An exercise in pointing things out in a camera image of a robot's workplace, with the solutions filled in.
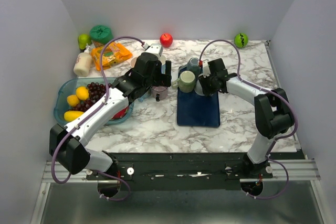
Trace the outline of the purple mug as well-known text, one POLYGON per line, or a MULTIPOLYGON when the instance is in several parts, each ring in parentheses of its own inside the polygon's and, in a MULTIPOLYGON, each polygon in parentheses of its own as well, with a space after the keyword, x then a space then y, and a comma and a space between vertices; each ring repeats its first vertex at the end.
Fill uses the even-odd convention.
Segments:
POLYGON ((152 96, 155 98, 156 102, 160 102, 164 100, 168 96, 168 91, 169 91, 169 88, 164 87, 164 86, 158 86, 158 87, 152 86, 151 87, 151 93, 152 93, 152 96))

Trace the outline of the pink mug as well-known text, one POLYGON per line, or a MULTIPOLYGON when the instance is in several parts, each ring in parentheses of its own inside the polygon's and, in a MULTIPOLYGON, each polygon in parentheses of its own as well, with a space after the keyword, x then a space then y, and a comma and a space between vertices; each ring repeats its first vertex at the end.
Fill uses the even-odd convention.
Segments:
POLYGON ((132 68, 135 67, 135 64, 136 64, 137 59, 138 59, 138 57, 135 57, 135 58, 133 58, 133 59, 131 60, 131 62, 130 62, 130 66, 131 66, 132 68))

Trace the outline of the light blue hexagonal mug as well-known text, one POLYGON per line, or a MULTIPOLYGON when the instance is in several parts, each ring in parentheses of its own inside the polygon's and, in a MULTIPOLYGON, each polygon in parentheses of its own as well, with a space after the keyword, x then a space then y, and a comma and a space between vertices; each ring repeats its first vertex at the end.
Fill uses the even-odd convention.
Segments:
POLYGON ((161 62, 161 73, 165 74, 165 70, 166 70, 166 57, 165 57, 165 55, 160 55, 159 60, 161 62))

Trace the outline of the blue butterfly mug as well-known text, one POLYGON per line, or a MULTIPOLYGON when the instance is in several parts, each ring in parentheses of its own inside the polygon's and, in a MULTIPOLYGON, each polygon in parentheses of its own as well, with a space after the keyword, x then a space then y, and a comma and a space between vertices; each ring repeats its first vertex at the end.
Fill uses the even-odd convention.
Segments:
POLYGON ((138 101, 139 101, 140 103, 142 103, 146 98, 147 98, 147 95, 144 94, 143 96, 141 96, 140 98, 138 98, 138 101))

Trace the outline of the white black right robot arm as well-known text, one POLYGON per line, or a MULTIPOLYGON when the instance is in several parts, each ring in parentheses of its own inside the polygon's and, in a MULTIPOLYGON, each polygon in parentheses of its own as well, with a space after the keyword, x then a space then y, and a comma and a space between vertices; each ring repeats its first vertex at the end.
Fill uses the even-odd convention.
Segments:
POLYGON ((200 61, 202 73, 197 77, 197 87, 203 96, 216 92, 229 93, 254 106, 257 136, 244 155, 242 173, 249 178, 259 174, 275 146, 276 140, 295 124, 286 92, 266 89, 248 82, 237 73, 229 73, 221 58, 200 61))

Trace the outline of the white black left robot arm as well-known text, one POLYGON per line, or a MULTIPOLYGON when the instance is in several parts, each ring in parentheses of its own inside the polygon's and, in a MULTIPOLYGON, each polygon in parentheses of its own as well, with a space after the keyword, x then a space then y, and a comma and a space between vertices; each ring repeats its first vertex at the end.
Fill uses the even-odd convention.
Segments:
POLYGON ((154 54, 143 52, 134 68, 117 77, 107 86, 105 95, 89 110, 65 126, 54 125, 50 130, 49 153, 53 162, 59 162, 70 174, 83 169, 98 170, 104 179, 116 175, 113 159, 105 152, 86 148, 97 130, 118 112, 143 96, 152 86, 171 86, 171 62, 162 63, 154 54))

